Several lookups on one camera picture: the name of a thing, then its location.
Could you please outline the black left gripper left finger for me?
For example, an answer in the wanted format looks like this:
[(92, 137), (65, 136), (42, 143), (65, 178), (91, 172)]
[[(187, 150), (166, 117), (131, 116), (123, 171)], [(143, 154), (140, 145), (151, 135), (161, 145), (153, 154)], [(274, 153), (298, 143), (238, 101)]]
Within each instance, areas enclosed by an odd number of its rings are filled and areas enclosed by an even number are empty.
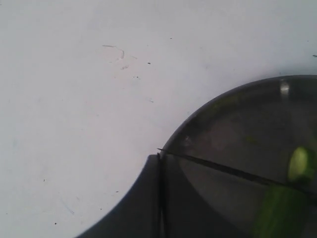
[(121, 201), (80, 238), (158, 238), (160, 236), (160, 159), (150, 155)]

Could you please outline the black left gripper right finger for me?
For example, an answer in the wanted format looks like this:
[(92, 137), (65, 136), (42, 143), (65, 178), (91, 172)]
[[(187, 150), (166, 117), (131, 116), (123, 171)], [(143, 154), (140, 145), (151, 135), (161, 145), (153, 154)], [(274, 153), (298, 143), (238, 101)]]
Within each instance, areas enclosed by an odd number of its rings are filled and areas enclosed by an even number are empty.
[(160, 206), (165, 238), (249, 238), (195, 191), (173, 156), (160, 159)]

